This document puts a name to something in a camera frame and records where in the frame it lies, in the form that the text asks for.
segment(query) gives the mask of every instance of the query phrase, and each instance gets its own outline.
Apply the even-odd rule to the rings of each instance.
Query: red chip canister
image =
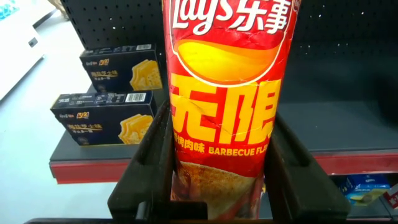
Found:
[[[257,218],[300,0],[165,0],[177,156],[173,200]]]

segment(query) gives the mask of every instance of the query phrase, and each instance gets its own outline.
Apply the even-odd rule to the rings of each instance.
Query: store shelf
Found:
[[[395,216],[398,218],[398,211],[395,211],[391,208],[390,210],[388,210],[385,207],[384,203],[382,202],[382,199],[383,198],[379,198],[368,206],[352,206],[351,211],[348,215],[348,219],[352,220],[367,219],[367,220],[387,221],[391,220],[393,214],[395,214]],[[271,206],[269,204],[268,194],[264,194],[261,198],[259,218],[272,219],[272,211],[271,211]]]

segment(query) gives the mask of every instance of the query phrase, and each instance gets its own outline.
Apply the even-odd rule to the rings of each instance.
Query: yellow chinese characters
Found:
[[[112,71],[101,71],[101,72],[90,72],[94,80],[110,80],[111,78],[116,78],[119,73],[116,70]]]
[[[181,147],[185,149],[189,149],[191,151],[197,151],[200,153],[205,153],[205,145],[202,142],[193,142],[189,139],[184,139],[182,136],[179,136],[177,133],[174,133],[174,140],[176,144],[181,145]]]
[[[203,116],[215,118],[219,105],[193,100],[191,93],[194,91],[215,94],[217,87],[193,77],[174,73],[171,74],[170,81],[172,86],[178,88],[178,94],[170,94],[170,102],[175,107],[172,119],[176,132],[181,133],[186,128],[188,135],[193,139],[222,144],[231,144],[232,141],[259,144],[271,136],[281,80],[254,82],[246,86],[228,88],[224,100],[223,120],[221,124],[215,124],[215,127],[204,127],[201,121]],[[221,126],[218,139],[215,139],[216,126]]]
[[[155,90],[162,88],[159,68],[155,60],[145,59],[132,68],[130,85],[134,90]]]
[[[93,133],[94,131],[102,131],[100,124],[68,124],[68,129],[73,133]]]
[[[144,138],[153,118],[150,115],[137,114],[120,122],[120,140],[124,144],[139,144]]]

